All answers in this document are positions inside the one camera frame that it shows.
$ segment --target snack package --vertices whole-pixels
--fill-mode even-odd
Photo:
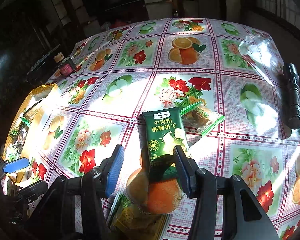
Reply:
[[[173,162],[173,148],[181,145],[187,155],[188,142],[178,107],[143,112],[150,158],[149,181],[177,177]]]
[[[205,107],[202,102],[197,103],[188,106],[186,109],[182,109],[182,121],[185,126],[194,127],[202,136],[205,136],[220,124],[225,117]]]

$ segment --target blue gripper pad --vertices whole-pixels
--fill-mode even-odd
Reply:
[[[123,146],[118,144],[108,161],[106,167],[103,170],[103,173],[106,176],[106,189],[105,194],[109,197],[115,190],[119,174],[122,168],[124,160],[124,149]]]

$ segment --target food wrapper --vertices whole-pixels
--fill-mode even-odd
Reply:
[[[42,85],[29,93],[12,122],[3,151],[3,160],[12,161],[22,157],[31,160],[38,132],[43,130],[60,96],[61,90],[56,84]],[[18,171],[17,184],[24,179],[27,170],[28,168],[24,168]]]
[[[160,239],[171,215],[150,214],[121,194],[114,208],[110,229],[120,230],[130,240]]]
[[[225,119],[222,114],[205,107],[202,102],[194,105],[192,109],[191,106],[189,111],[183,111],[181,113],[183,115],[183,124],[185,126],[196,128],[202,136],[205,136]]]
[[[143,112],[150,158],[149,181],[177,177],[173,162],[173,148],[181,145],[187,155],[188,142],[178,107]]]

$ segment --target metal bolt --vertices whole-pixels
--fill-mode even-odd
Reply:
[[[239,175],[233,175],[232,179],[234,179],[235,181],[240,181],[241,177]]]
[[[207,173],[207,170],[205,168],[199,168],[197,172],[204,175]]]

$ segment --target table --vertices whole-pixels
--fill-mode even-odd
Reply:
[[[242,55],[248,46],[250,53]],[[212,19],[162,19],[92,36],[77,43],[71,57],[76,72],[48,80],[59,85],[62,96],[38,136],[31,164],[37,179],[51,185],[62,174],[79,176],[121,144],[125,160],[116,192],[124,190],[130,175],[141,170],[146,138],[140,114],[202,100],[226,120],[202,139],[186,127],[198,165],[217,176],[242,176],[283,239],[298,227],[300,129],[291,131],[282,122],[284,63],[268,33]],[[56,125],[60,129],[51,135]],[[187,239],[195,200],[182,197],[172,184],[153,189],[174,194],[167,195],[174,206],[161,209],[176,208],[163,238]],[[112,201],[102,200],[105,215]],[[220,239],[221,197],[217,210],[215,238]]]

